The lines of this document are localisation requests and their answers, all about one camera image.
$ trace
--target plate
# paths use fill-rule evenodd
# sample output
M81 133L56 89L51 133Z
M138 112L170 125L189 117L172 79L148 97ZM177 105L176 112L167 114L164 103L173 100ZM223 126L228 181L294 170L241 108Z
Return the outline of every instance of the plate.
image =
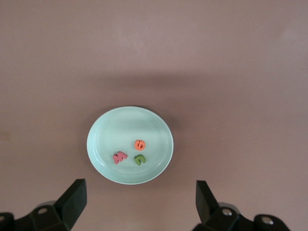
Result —
M144 147L138 148L138 141L143 141ZM95 121L88 134L87 150L95 169L107 179L141 184L166 169L173 154L173 138L168 125L157 114L125 106L112 109ZM116 156L116 164L114 155L120 152L127 158Z

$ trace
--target round plate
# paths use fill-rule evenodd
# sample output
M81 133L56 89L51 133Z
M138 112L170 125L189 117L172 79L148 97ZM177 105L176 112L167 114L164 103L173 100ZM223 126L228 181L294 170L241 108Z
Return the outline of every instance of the round plate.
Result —
M136 140L145 142L141 151ZM87 150L90 161L104 177L121 184L141 184L161 174L173 153L173 138L168 125L154 112L135 106L119 107L99 117L90 129ZM118 152L126 159L115 164ZM145 163L137 165L135 157Z

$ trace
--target light green plate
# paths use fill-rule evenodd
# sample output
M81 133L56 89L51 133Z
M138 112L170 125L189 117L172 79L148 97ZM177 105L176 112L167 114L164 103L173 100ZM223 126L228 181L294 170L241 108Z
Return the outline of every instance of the light green plate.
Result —
M145 149L135 149L143 140ZM121 184L141 184L161 174L173 153L173 138L168 125L154 112L135 106L119 107L99 117L90 129L87 150L90 161L104 177ZM114 163L113 155L124 152L127 159ZM142 154L145 163L134 157Z

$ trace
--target metal bolt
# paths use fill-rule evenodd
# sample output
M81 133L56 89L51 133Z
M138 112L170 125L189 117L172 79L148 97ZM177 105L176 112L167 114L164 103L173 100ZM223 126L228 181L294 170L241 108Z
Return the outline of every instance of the metal bolt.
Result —
M226 216L232 216L232 212L231 212L231 210L229 210L228 208L224 208L224 209L222 210L222 213L223 213L224 215L226 215Z
M269 217L262 217L261 220L267 225L273 225L274 221Z
M38 214L43 214L43 213L46 213L47 212L47 208L41 208L39 211L38 211Z

